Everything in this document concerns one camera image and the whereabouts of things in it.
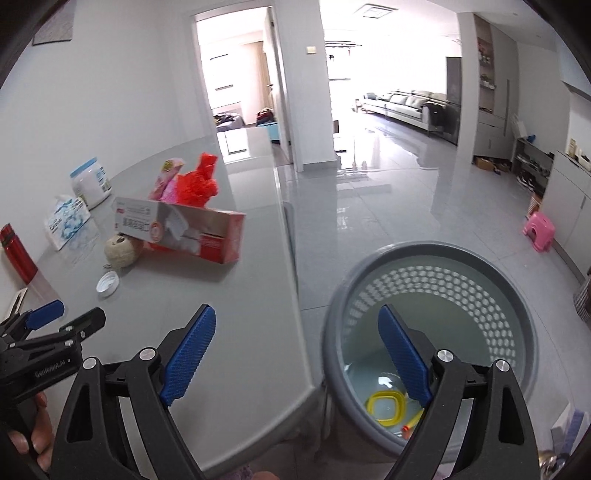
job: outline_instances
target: glossy floor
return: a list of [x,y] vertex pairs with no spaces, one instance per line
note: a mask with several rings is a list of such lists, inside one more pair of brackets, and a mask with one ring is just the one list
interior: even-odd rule
[[[446,241],[493,262],[525,297],[540,347],[528,407],[538,446],[551,447],[550,427],[567,402],[591,411],[591,332],[573,307],[575,276],[555,251],[537,253],[521,233],[531,194],[513,175],[480,170],[457,159],[454,145],[378,115],[351,113],[340,132],[342,168],[278,168],[295,211],[300,306],[316,381],[324,314],[347,272],[384,245]],[[388,471],[336,461],[321,467],[306,458],[296,452],[300,479],[377,480]]]

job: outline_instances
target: gray table surface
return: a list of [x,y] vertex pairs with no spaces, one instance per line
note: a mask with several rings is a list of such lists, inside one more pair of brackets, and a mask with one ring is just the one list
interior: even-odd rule
[[[27,294],[29,307],[56,297],[66,315],[39,333],[57,330],[101,307],[106,326],[83,344],[83,356],[104,364],[132,358],[158,346],[166,333],[184,326],[202,303],[214,307],[217,331],[186,395],[171,413],[187,446],[210,478],[262,453],[298,422],[313,401],[314,386],[288,249],[277,172],[264,129],[242,133],[248,146],[217,163],[220,193],[209,207],[246,213],[241,258],[218,265],[177,252],[145,252],[120,272],[107,299],[96,294],[106,272],[104,242],[113,230],[115,196],[145,198],[164,160],[183,158],[193,168],[203,151],[220,154],[215,137],[197,139],[147,158],[112,179],[114,194],[60,252],[48,249],[41,275]],[[54,425],[73,379],[47,391]],[[141,473],[153,477],[128,400],[122,401],[132,450]]]

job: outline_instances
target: red water bottle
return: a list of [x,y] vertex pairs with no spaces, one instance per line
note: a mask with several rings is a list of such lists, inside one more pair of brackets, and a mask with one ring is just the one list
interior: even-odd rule
[[27,285],[31,282],[37,273],[37,266],[29,256],[21,239],[14,233],[10,223],[4,225],[0,231],[0,242],[6,252],[10,263]]

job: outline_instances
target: laundry basket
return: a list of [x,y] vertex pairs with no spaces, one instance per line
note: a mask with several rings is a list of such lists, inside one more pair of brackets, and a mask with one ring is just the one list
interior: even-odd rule
[[[392,461],[407,442],[402,427],[420,411],[418,402],[407,398],[400,422],[384,427],[366,409],[377,391],[406,393],[378,333],[378,310],[387,303],[436,349],[479,365],[509,361],[529,398],[537,341],[530,313],[511,282],[487,260],[453,245],[384,247],[353,269],[327,313],[324,373],[337,407],[333,436],[342,452],[363,462]],[[471,404],[462,402],[444,462],[457,457]]]

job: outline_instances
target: refrigerator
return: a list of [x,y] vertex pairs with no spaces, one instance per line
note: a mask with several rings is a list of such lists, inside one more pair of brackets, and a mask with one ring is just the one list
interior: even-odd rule
[[462,58],[446,57],[447,105],[443,115],[443,138],[457,145],[462,113]]

